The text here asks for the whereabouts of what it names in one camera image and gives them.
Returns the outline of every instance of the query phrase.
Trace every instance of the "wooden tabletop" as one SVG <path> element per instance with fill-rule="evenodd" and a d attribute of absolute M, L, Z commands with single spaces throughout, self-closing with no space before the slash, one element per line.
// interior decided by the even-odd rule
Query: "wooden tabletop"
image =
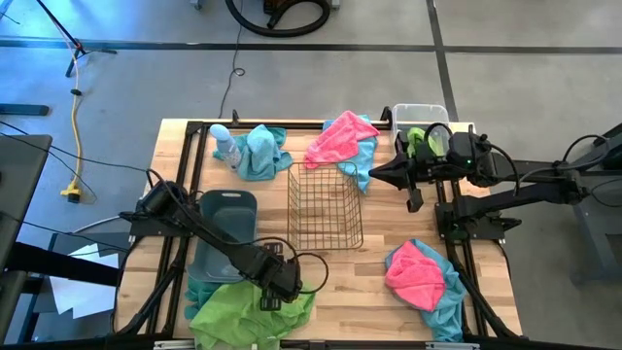
<path fill-rule="evenodd" d="M 152 168 L 164 178 L 176 178 L 184 132 L 188 120 L 163 120 L 155 144 Z M 467 123 L 452 123 L 454 130 L 466 130 Z M 248 130 L 234 131 L 234 134 Z M 302 161 L 305 150 L 319 131 L 288 130 L 283 150 L 292 154 L 294 161 Z M 196 154 L 192 145 L 189 173 L 185 187 L 190 186 L 190 175 Z M 212 157 L 216 147 L 208 137 L 203 160 L 199 189 L 250 191 L 258 201 L 259 236 L 287 237 L 288 174 L 280 172 L 273 181 L 245 182 Z M 388 162 L 394 156 L 390 132 L 378 136 L 375 165 Z M 425 204 L 418 213 L 406 210 L 406 192 L 372 179 L 367 195 L 361 196 L 364 243 L 351 251 L 324 251 L 330 276 L 326 286 L 317 293 L 309 323 L 293 331 L 289 339 L 347 339 L 347 340 L 431 340 L 432 332 L 423 323 L 419 311 L 396 299 L 384 284 L 384 260 L 389 252 L 404 241 L 417 238 L 446 256 L 444 244 L 439 240 L 432 208 L 437 202 L 435 188 L 422 186 Z M 461 182 L 462 193 L 486 195 L 488 190 Z M 190 241 L 187 264 L 193 261 L 197 238 Z M 121 281 L 117 309 L 117 328 L 126 325 L 152 291 L 163 239 L 146 237 L 130 255 Z M 516 311 L 506 262 L 500 247 L 489 241 L 473 241 L 472 251 L 481 293 L 507 326 L 516 333 L 521 327 Z M 312 259 L 301 259 L 302 280 L 309 288 L 324 279 L 324 267 Z M 189 304 L 184 297 L 188 275 L 184 274 L 180 306 L 177 312 L 175 337 L 192 337 L 189 321 L 184 318 L 184 307 Z M 169 291 L 162 298 L 157 329 L 166 318 Z M 475 322 L 470 298 L 466 298 L 468 324 L 474 331 Z"/>

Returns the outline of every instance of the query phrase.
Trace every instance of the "white plastic container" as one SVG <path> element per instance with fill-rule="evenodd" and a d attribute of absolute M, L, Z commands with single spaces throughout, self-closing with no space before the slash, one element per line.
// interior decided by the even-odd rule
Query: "white plastic container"
<path fill-rule="evenodd" d="M 449 123 L 449 116 L 445 107 L 430 104 L 399 103 L 393 107 L 393 136 L 394 140 L 398 132 L 408 132 L 411 127 L 426 129 L 431 123 Z M 431 137 L 436 142 L 441 142 L 443 150 L 449 149 L 449 135 L 442 127 L 436 127 Z"/>

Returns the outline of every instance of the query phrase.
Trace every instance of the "pink cloth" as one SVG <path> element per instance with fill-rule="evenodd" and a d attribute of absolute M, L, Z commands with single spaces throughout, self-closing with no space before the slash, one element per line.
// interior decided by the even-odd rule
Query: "pink cloth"
<path fill-rule="evenodd" d="M 304 163 L 307 169 L 320 164 L 338 162 L 359 153 L 359 140 L 377 136 L 380 132 L 356 114 L 345 111 L 307 148 Z"/>
<path fill-rule="evenodd" d="M 434 311 L 445 293 L 443 272 L 436 262 L 424 256 L 412 242 L 404 243 L 393 254 L 385 283 L 415 307 Z"/>

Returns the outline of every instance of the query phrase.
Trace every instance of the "wire basket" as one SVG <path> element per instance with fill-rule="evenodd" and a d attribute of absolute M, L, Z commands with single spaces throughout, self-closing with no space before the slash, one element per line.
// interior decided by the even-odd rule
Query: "wire basket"
<path fill-rule="evenodd" d="M 351 175 L 344 174 L 338 167 Z M 352 162 L 288 171 L 288 240 L 298 250 L 354 249 L 363 245 L 357 166 Z"/>

